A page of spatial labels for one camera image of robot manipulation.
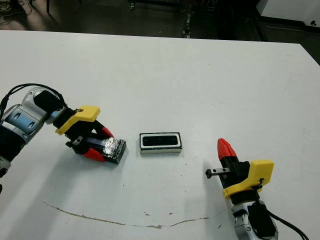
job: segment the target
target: white tabletop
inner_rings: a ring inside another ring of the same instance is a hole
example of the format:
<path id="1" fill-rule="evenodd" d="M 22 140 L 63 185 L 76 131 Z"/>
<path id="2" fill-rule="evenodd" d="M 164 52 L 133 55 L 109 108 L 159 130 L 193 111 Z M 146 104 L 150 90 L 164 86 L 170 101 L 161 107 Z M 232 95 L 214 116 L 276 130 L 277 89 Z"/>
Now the white tabletop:
<path id="1" fill-rule="evenodd" d="M 45 125 L 0 180 L 0 239 L 236 240 L 217 139 L 240 161 L 275 162 L 269 210 L 319 233 L 320 67 L 298 44 L 0 31 L 0 96 L 22 83 L 126 140 L 119 165 L 65 146 Z M 10 98 L 20 103 L 26 91 Z M 139 133 L 180 132 L 180 154 L 141 156 Z M 279 239 L 298 239 L 276 222 Z"/>

